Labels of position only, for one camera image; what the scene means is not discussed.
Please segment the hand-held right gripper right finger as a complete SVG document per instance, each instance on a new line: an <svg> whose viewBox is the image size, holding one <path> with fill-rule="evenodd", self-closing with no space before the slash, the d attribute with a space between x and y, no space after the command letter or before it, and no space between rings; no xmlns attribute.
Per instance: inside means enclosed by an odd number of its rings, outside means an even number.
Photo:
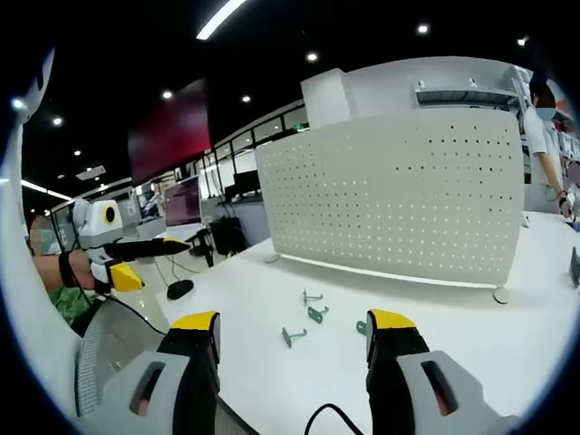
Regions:
<svg viewBox="0 0 580 435"><path fill-rule="evenodd" d="M366 391L374 434L495 434L501 417L481 383L416 324L394 312L367 312Z"/></svg>

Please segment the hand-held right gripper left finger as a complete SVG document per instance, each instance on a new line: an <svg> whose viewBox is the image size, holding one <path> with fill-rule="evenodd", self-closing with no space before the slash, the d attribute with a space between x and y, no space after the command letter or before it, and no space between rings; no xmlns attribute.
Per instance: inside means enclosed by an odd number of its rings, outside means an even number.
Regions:
<svg viewBox="0 0 580 435"><path fill-rule="evenodd" d="M104 386L99 434L212 434L218 403L220 314L189 314L153 351Z"/></svg>

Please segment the person's left hand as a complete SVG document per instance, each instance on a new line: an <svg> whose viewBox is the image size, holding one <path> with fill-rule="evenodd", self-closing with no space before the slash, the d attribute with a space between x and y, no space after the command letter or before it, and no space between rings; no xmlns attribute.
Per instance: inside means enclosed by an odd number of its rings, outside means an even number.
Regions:
<svg viewBox="0 0 580 435"><path fill-rule="evenodd" d="M91 262L87 253L81 249L72 251L69 255L69 263L80 287L87 290L93 290L95 279L92 274Z"/></svg>

